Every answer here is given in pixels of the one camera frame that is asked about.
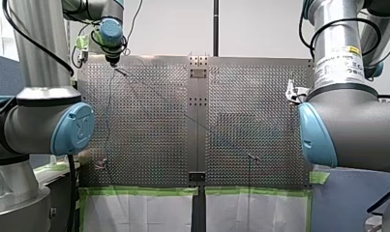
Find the pegboard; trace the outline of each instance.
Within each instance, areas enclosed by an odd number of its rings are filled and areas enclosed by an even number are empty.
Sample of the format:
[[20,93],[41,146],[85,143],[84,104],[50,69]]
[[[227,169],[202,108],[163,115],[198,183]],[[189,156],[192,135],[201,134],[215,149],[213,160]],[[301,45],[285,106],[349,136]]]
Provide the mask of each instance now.
[[290,78],[310,85],[310,61],[210,57],[194,78],[190,58],[122,57],[121,73],[89,58],[78,89],[97,119],[81,184],[186,187],[190,171],[204,171],[207,186],[307,188],[285,89]]
[[291,78],[310,86],[311,61],[211,58],[209,69],[207,185],[307,188],[311,166],[285,89]]
[[78,81],[96,112],[83,186],[188,184],[187,65],[187,58],[126,57],[116,72],[104,57],[90,57]]

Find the white cloth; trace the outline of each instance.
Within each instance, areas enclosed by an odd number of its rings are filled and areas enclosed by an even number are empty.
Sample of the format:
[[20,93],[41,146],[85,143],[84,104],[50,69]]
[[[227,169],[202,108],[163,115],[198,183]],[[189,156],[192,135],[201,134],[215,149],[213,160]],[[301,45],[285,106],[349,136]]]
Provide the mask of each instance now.
[[309,197],[206,196],[207,232],[306,232]]
[[93,195],[84,232],[190,232],[192,196]]

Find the silver robot arm segment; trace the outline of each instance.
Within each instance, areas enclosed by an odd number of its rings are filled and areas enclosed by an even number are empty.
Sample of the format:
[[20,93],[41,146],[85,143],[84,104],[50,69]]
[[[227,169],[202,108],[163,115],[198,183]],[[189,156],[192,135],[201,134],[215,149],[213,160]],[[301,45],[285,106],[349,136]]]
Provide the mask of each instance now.
[[71,69],[57,62],[68,61],[63,14],[71,20],[99,21],[99,46],[114,65],[124,42],[123,2],[10,0],[9,5],[6,15],[16,28],[48,52],[15,31],[25,86],[15,98],[0,101],[0,231],[46,232],[49,189],[39,188],[29,154],[76,154],[94,129],[92,107],[72,87]]
[[[374,15],[369,13],[367,20],[375,23],[381,31],[381,42],[370,54],[363,56],[364,71],[366,77],[380,76],[383,69],[382,58],[385,48],[390,42],[390,16]],[[371,50],[377,42],[375,29],[370,25],[365,25],[361,34],[361,50]]]
[[[312,163],[390,172],[390,102],[365,84],[363,65],[378,60],[390,38],[390,19],[376,20],[373,3],[314,0],[309,8],[310,22],[323,29],[315,41],[315,86],[299,106],[303,153]],[[356,17],[367,5],[378,26],[389,23],[381,28],[384,41],[363,59],[361,50],[375,46],[371,27],[360,42]],[[343,18],[352,19],[324,27]]]

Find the white wall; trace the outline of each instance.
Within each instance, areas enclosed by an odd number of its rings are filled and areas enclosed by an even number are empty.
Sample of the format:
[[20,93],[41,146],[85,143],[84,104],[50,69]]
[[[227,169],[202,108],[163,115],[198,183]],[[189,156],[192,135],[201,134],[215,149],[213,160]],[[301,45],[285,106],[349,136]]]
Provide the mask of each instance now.
[[[139,0],[125,5],[124,30],[129,32]],[[310,58],[298,38],[302,0],[221,0],[220,56]],[[75,42],[79,23],[71,24]],[[304,23],[307,41],[313,26]],[[130,39],[132,54],[204,55],[213,53],[212,0],[143,0]],[[17,60],[15,39],[0,0],[0,55]],[[390,94],[390,58],[383,75],[371,83]]]

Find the bolt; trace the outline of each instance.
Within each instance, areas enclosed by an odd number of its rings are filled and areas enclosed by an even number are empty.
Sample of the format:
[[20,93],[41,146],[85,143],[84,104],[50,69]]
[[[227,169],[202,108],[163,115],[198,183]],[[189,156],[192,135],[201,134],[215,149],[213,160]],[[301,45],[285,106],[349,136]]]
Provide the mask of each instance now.
[[56,208],[50,208],[49,218],[54,218],[56,216]]

